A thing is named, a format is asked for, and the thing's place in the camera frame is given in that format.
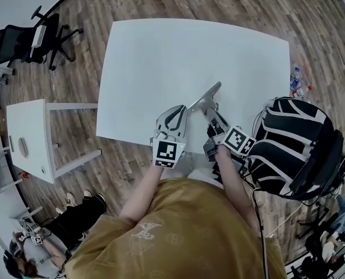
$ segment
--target chair base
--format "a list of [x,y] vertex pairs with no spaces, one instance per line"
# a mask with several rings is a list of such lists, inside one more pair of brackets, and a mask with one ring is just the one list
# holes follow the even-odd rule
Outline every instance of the chair base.
[[75,29],[74,31],[72,31],[71,33],[69,33],[66,36],[62,36],[62,32],[64,29],[69,29],[69,25],[63,25],[61,26],[60,32],[58,33],[57,37],[56,37],[56,41],[55,41],[55,45],[54,48],[52,49],[52,55],[51,55],[51,59],[49,61],[49,70],[54,71],[56,69],[56,66],[53,65],[55,57],[57,52],[60,52],[66,60],[70,61],[70,62],[74,62],[75,61],[75,57],[70,57],[65,50],[62,47],[62,44],[68,40],[71,36],[73,36],[76,33],[83,33],[84,30],[83,29]]

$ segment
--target wooden floor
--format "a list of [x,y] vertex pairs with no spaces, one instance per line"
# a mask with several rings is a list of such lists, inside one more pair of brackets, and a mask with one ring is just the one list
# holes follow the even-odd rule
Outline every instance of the wooden floor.
[[[1,87],[2,108],[39,98],[97,102],[113,21],[188,18],[234,24],[287,40],[291,65],[301,67],[313,88],[312,102],[330,116],[345,138],[345,6],[341,0],[65,0],[55,12],[62,23],[84,28],[84,34],[76,35],[66,46],[76,61],[69,63],[59,56],[56,71],[49,71],[47,64],[15,62],[17,75]],[[61,144],[56,151],[58,166],[96,148],[103,155],[58,178],[55,185],[33,177],[19,184],[30,207],[43,205],[38,221],[56,216],[55,207],[64,206],[66,192],[80,199],[84,189],[105,195],[109,214],[116,215],[131,186],[150,165],[149,147],[96,137],[95,125],[96,112],[91,111],[59,112],[53,117],[52,136]],[[272,195],[258,197],[266,233],[299,206]],[[333,203],[329,200],[326,205],[332,207]],[[314,211],[303,206],[276,232],[285,262],[305,251],[304,242],[294,238],[300,231],[296,220],[310,219]]]

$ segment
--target white cable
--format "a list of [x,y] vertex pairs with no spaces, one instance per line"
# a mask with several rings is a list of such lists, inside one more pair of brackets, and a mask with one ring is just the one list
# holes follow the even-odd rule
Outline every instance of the white cable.
[[281,222],[280,224],[278,224],[278,226],[271,232],[269,233],[266,237],[269,237],[271,234],[273,234],[283,223],[285,223],[286,221],[288,221],[288,219],[290,219],[290,217],[292,216],[292,214],[294,214],[296,211],[298,211],[300,209],[300,207],[303,205],[303,203],[300,204],[300,206],[293,212],[290,214],[290,216],[283,222]]

